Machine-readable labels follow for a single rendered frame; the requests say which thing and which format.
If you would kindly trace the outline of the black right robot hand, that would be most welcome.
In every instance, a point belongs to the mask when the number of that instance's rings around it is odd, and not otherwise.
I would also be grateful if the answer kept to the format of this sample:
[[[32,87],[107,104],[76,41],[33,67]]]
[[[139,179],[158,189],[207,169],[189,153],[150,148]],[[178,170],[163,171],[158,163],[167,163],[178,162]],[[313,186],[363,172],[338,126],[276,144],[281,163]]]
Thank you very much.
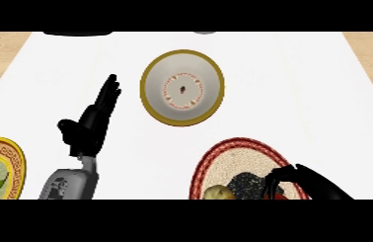
[[[276,188],[282,182],[297,183],[315,200],[352,200],[350,194],[341,187],[303,164],[276,168],[266,176],[263,196],[271,200],[275,198]]]

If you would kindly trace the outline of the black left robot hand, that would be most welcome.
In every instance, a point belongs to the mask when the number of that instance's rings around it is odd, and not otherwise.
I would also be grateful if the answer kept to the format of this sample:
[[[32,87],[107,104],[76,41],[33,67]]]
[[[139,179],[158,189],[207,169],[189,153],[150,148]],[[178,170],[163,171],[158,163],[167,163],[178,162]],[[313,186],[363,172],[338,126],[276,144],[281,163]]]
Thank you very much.
[[[120,95],[120,82],[117,75],[111,74],[101,88],[97,101],[88,106],[80,120],[64,119],[60,121],[63,141],[70,146],[73,157],[95,157],[98,155]]]

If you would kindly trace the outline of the white bowl with gold rim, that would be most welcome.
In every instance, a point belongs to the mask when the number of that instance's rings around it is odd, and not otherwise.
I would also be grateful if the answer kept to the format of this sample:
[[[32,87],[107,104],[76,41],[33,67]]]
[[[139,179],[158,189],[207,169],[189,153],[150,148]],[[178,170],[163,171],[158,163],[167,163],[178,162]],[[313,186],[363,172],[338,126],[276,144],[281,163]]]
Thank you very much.
[[[200,51],[179,49],[151,62],[141,80],[141,99],[164,124],[191,126],[216,113],[225,97],[225,77],[214,60]]]

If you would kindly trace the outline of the black speckled avocado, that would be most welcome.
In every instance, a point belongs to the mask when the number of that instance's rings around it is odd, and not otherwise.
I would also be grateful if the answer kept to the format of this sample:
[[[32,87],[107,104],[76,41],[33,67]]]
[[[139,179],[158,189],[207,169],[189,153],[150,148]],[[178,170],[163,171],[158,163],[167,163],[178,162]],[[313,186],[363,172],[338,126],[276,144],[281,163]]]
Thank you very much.
[[[285,194],[279,181],[272,176],[260,177],[250,172],[234,177],[228,189],[240,200],[263,200],[268,194]]]

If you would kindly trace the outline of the yellow potato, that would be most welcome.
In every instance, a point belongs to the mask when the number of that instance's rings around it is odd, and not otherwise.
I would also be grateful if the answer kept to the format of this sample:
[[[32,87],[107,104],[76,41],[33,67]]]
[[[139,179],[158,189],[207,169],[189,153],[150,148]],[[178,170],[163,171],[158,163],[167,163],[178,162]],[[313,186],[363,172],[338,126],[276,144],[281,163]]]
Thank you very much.
[[[237,196],[223,185],[216,185],[206,189],[203,198],[206,200],[235,200]]]

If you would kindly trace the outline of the yellow patterned plate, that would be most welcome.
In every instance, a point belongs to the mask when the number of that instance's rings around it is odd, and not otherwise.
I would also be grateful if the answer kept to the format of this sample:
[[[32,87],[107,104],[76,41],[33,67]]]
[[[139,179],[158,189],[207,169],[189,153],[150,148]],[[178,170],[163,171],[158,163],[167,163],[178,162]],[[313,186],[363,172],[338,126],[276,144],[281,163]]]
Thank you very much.
[[[27,178],[27,159],[21,146],[0,137],[0,200],[17,200]]]

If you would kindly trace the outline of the black appliance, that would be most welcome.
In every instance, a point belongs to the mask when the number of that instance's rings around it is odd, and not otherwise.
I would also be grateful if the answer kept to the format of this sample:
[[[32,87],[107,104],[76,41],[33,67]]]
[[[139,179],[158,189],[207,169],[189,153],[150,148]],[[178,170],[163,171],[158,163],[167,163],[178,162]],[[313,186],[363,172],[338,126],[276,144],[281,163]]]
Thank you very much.
[[[45,32],[45,34],[61,37],[98,37],[108,36],[113,32]]]

